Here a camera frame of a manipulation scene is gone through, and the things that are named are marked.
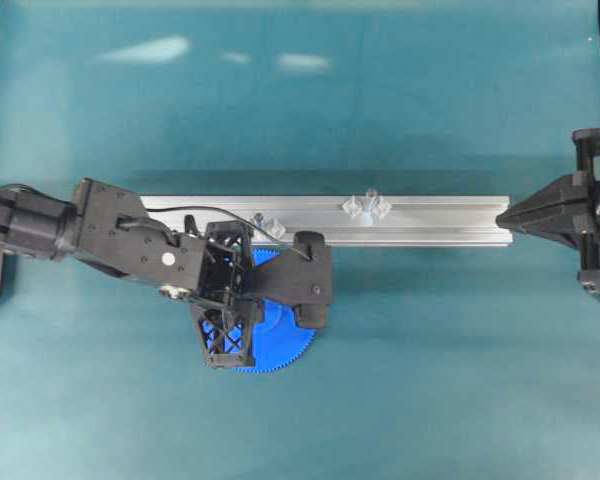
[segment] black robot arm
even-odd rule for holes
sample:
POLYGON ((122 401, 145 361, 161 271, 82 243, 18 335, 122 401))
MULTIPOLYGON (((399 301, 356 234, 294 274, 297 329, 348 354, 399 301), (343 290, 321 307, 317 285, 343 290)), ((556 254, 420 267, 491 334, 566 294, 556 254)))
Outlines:
POLYGON ((298 232, 293 248, 256 267, 252 226, 231 220, 201 233, 192 216, 175 232, 149 217, 137 193, 90 179, 71 202, 25 185, 0 187, 0 251, 62 260, 67 256, 116 278, 188 302, 205 361, 252 366, 251 336, 262 300, 291 306, 302 328, 322 328, 332 300, 331 249, 298 232))

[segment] blue gear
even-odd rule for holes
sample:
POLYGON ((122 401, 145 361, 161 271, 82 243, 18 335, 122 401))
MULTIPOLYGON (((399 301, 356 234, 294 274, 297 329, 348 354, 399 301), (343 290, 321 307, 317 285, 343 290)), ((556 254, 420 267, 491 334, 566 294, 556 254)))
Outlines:
MULTIPOLYGON (((278 255, 278 252, 255 248, 253 259, 260 265, 278 255)), ((255 367, 238 367, 245 373, 273 372, 286 367, 309 347, 316 331, 296 325, 293 310, 286 305, 264 301, 264 321, 253 327, 253 357, 255 367)))

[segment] metal bar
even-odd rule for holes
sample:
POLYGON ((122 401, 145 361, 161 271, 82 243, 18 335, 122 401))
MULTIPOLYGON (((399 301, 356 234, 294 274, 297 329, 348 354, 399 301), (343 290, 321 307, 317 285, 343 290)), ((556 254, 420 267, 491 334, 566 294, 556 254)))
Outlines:
MULTIPOLYGON (((345 196, 143 196, 146 208, 215 206, 253 221, 261 213, 265 221, 276 218, 286 232, 314 230, 334 246, 368 247, 506 247, 512 241, 508 230, 495 223, 509 205, 506 196, 385 196, 391 210, 382 219, 360 214, 352 219, 342 205, 345 196)), ((208 222, 228 220, 221 213, 176 211, 151 213, 151 217, 173 230, 182 230, 184 216, 191 213, 204 231, 208 222)), ((254 245, 271 245, 256 233, 254 245)))

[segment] teal mat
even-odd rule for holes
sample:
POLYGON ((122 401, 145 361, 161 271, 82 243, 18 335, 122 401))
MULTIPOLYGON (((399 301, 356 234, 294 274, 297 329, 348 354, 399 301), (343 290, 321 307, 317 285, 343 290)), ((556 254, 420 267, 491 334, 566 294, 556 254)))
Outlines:
MULTIPOLYGON (((150 3, 1 2, 0 183, 520 200, 600 126, 594 0, 150 3)), ((600 478, 577 268, 519 236, 338 249, 329 327, 248 376, 204 366, 185 305, 10 261, 0 479, 600 478)))

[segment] wire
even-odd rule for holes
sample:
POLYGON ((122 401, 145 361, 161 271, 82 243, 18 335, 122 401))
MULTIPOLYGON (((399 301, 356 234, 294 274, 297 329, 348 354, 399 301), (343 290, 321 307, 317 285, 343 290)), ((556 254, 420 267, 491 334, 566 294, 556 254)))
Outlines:
POLYGON ((288 243, 283 242, 282 240, 278 240, 276 237, 274 237, 273 235, 270 235, 269 233, 267 233, 265 230, 258 227, 257 225, 254 225, 250 221, 245 220, 241 216, 236 215, 235 213, 230 212, 229 210, 225 210, 224 208, 209 207, 206 205, 186 205, 183 207, 147 208, 147 212, 150 212, 150 213, 177 212, 177 211, 182 211, 182 210, 206 210, 206 211, 211 211, 211 212, 223 213, 223 214, 233 218, 234 220, 237 220, 245 225, 250 226, 251 228, 253 228, 257 232, 259 232, 260 234, 264 235, 267 239, 271 240, 276 245, 286 248, 286 249, 289 249, 289 250, 292 250, 292 251, 296 252, 298 255, 300 255, 302 258, 304 258, 305 260, 307 260, 309 262, 311 261, 311 258, 309 258, 309 256, 306 253, 298 250, 297 248, 289 245, 288 243))

